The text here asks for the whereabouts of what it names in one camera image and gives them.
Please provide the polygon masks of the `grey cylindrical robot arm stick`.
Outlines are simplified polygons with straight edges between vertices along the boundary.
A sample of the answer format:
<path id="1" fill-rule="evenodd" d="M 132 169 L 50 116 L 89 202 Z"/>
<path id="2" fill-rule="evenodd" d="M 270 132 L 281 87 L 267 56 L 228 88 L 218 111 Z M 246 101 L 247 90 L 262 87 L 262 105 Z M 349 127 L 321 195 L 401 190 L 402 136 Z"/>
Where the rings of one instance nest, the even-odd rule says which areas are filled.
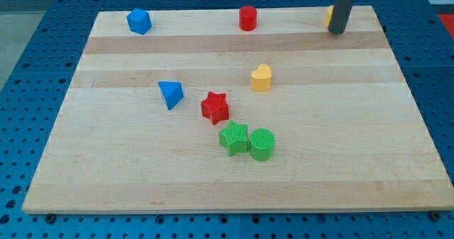
<path id="1" fill-rule="evenodd" d="M 328 24 L 328 31 L 334 35 L 343 34 L 350 12 L 353 7 L 354 0 L 336 0 L 333 5 L 333 10 Z"/>

